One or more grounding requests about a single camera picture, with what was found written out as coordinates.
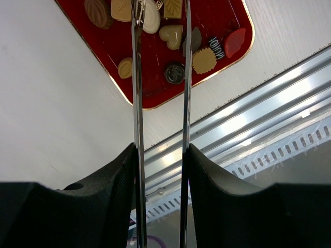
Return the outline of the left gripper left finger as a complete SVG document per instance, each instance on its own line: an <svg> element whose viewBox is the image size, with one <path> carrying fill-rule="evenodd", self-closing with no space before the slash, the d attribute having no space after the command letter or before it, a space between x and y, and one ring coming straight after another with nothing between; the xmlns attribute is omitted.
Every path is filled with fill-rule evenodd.
<svg viewBox="0 0 331 248"><path fill-rule="evenodd" d="M36 182L1 183L1 247L125 247L137 151L63 190Z"/></svg>

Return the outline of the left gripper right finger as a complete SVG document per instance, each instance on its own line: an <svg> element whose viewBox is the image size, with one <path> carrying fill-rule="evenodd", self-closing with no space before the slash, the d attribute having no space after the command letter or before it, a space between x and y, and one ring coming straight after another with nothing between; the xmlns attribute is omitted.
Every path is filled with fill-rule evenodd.
<svg viewBox="0 0 331 248"><path fill-rule="evenodd" d="M261 188L188 148L198 247L330 247L330 186Z"/></svg>

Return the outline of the red lacquer tray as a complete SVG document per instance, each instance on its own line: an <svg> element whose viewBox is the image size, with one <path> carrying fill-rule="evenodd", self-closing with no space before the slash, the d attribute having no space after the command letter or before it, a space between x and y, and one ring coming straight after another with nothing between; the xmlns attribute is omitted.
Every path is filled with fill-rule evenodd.
<svg viewBox="0 0 331 248"><path fill-rule="evenodd" d="M131 24L114 21L109 29L101 29L89 20L83 1L62 0L56 2L85 44L99 60L129 104L133 103L132 80L121 79L117 72L119 62L132 55ZM214 77L236 64L250 51L254 42L254 25L245 1L191 1L192 27L202 34L201 47L216 36L221 43L233 31L245 28L245 41L231 58L218 60L215 68L205 74L192 74L192 86ZM181 49L171 51L158 35L143 33L142 36L142 106L144 110L155 109L184 92L184 85L175 86L166 82L164 70L173 61L184 64Z"/></svg>

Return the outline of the white oval chocolate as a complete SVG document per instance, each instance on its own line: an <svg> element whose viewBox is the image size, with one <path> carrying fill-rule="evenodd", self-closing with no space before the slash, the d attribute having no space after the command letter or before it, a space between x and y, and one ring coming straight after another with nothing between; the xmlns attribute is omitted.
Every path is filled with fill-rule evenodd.
<svg viewBox="0 0 331 248"><path fill-rule="evenodd" d="M160 20L161 17L156 2L153 0L146 0L143 30L148 34L155 34L159 29Z"/></svg>

